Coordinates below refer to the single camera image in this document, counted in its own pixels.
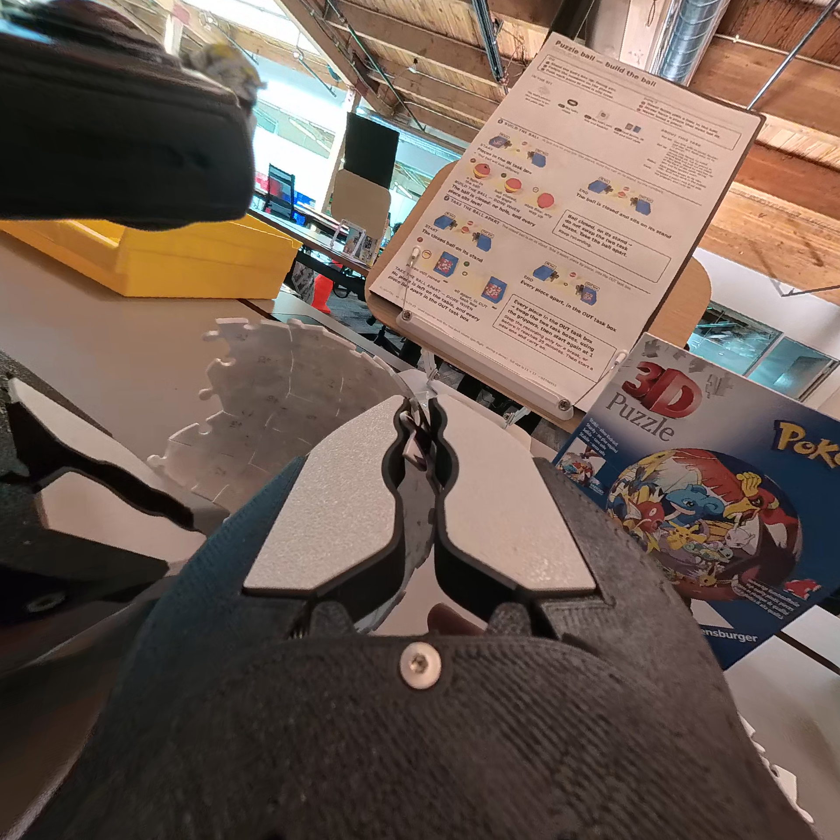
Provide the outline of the white sheet holder bar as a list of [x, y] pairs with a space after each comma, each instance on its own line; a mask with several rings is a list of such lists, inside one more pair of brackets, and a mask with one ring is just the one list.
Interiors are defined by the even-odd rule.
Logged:
[[395, 329], [424, 350], [439, 356], [462, 372], [471, 375], [521, 406], [527, 407], [558, 427], [572, 427], [583, 421], [585, 413], [575, 406], [573, 413], [558, 413], [557, 403], [565, 399], [562, 395], [552, 393], [532, 378], [492, 359], [489, 355], [480, 352], [480, 349], [472, 343], [461, 341], [463, 336], [460, 333], [450, 334], [444, 330], [442, 324], [428, 321], [415, 310], [411, 310], [412, 321], [402, 322], [401, 311], [398, 309], [395, 315]]

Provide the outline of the partly built white puzzle ball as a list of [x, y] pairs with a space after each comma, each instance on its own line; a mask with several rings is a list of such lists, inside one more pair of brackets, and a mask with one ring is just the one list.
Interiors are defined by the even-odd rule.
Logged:
[[[416, 400], [386, 363], [322, 327], [297, 320], [220, 319], [206, 338], [227, 344], [226, 357], [206, 372], [207, 393], [221, 409], [204, 427], [195, 424], [172, 435], [163, 456], [149, 463], [229, 516], [179, 574], [161, 608], [188, 626], [206, 627], [248, 613], [266, 618], [270, 608], [278, 608], [292, 637], [369, 637], [398, 606], [431, 548], [434, 498], [415, 440], [424, 431]], [[245, 594], [245, 577], [310, 452], [390, 396], [410, 403], [400, 415], [409, 430], [398, 487], [406, 541], [402, 589], [360, 621], [335, 601]]]

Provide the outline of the black hanging panel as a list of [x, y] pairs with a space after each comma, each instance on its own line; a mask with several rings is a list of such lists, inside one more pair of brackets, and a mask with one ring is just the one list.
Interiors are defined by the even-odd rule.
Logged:
[[349, 113], [344, 135], [344, 170], [390, 190], [399, 141], [396, 130]]

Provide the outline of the black metal pole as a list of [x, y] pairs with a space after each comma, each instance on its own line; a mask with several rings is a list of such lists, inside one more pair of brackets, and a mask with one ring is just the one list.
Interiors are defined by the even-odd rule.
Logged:
[[600, 1], [561, 1], [550, 31], [587, 44], [589, 25], [595, 20]]

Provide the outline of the silver ventilation duct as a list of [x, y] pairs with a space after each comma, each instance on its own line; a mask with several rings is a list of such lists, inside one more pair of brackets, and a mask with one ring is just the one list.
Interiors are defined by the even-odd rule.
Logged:
[[648, 70], [687, 87], [729, 4], [729, 1], [669, 2]]

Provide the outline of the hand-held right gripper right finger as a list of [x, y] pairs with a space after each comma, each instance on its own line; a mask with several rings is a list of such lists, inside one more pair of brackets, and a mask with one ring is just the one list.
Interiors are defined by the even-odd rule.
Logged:
[[484, 622], [504, 603], [593, 595], [593, 574], [529, 451], [449, 395], [428, 409], [442, 591]]

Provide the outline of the printed instruction sheet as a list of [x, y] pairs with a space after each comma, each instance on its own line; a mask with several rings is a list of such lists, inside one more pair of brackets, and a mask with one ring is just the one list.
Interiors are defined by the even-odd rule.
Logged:
[[403, 223], [369, 300], [557, 423], [653, 321], [763, 124], [553, 34]]

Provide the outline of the pile of puzzle pieces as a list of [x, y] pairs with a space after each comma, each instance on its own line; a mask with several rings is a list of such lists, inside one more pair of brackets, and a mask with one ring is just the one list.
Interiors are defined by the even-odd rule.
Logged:
[[798, 786], [797, 786], [797, 777], [794, 773], [788, 771], [787, 769], [781, 767], [779, 764], [773, 763], [769, 760], [766, 749], [762, 744], [760, 744], [755, 739], [755, 729], [749, 724], [746, 719], [738, 714], [738, 718], [747, 733], [749, 740], [751, 741], [753, 747], [759, 754], [759, 758], [763, 763], [764, 767], [773, 777], [775, 783], [779, 786], [780, 790], [786, 797], [787, 801], [791, 804], [793, 809], [797, 812], [799, 817], [810, 827], [814, 827], [814, 819], [812, 815], [803, 809], [798, 801], [797, 801], [797, 794], [798, 794]]

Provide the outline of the black mesh chair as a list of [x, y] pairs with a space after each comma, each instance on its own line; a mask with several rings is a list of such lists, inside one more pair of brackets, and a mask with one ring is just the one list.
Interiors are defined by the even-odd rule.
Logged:
[[295, 216], [296, 179], [294, 174], [269, 164], [265, 212], [287, 221]]

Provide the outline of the instruction sheet on clipboard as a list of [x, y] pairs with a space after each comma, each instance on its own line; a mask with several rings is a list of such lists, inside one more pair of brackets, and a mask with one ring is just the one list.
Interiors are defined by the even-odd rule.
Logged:
[[[651, 285], [622, 272], [613, 247], [633, 243], [576, 207], [601, 208], [590, 186], [603, 174], [561, 143], [494, 117], [435, 176], [371, 269], [373, 314], [398, 332], [397, 310], [415, 310], [589, 407], [641, 333], [681, 346], [711, 298], [697, 259]], [[463, 373], [462, 393], [486, 389], [531, 411]]]

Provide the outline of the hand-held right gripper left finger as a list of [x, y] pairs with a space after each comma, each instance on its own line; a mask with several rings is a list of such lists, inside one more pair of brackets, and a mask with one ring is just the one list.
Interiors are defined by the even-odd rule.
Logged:
[[403, 587], [405, 527], [398, 487], [410, 432], [393, 395], [325, 437], [306, 458], [244, 593], [304, 602], [335, 601], [354, 621]]

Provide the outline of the clear acrylic stand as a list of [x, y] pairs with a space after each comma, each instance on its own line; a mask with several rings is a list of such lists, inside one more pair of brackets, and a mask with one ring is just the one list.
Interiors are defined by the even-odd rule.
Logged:
[[360, 261], [366, 266], [372, 264], [377, 240], [366, 230], [348, 219], [342, 219], [331, 239], [331, 247], [342, 254]]

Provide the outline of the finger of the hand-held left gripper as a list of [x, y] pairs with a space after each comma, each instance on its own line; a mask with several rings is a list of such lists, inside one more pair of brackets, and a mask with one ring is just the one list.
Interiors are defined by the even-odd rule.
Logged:
[[141, 553], [168, 564], [183, 564], [215, 532], [227, 511], [171, 479], [150, 471], [158, 490], [189, 507], [198, 531], [154, 516], [120, 498], [115, 491], [77, 472], [66, 472], [38, 491], [38, 514], [47, 529], [113, 548]]
[[7, 485], [35, 494], [60, 477], [78, 474], [147, 516], [197, 530], [194, 510], [109, 434], [19, 377], [7, 380], [6, 394]]

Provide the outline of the blue puzzle box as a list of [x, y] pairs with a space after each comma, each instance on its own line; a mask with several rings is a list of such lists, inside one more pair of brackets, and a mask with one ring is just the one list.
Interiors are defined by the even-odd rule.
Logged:
[[723, 669], [838, 590], [838, 421], [649, 333], [553, 464], [707, 606]]

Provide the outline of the long wooden desk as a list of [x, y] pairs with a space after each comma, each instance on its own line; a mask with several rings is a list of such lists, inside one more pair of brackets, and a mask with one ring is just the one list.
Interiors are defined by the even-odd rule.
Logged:
[[366, 278], [371, 270], [351, 255], [345, 254], [341, 248], [332, 246], [332, 239], [325, 234], [315, 233], [306, 227], [295, 224], [281, 217], [275, 217], [262, 211], [248, 210], [248, 215], [253, 216], [267, 225], [285, 233], [301, 243], [302, 248], [309, 249], [327, 260], [333, 261], [343, 268], [351, 270], [361, 277]]

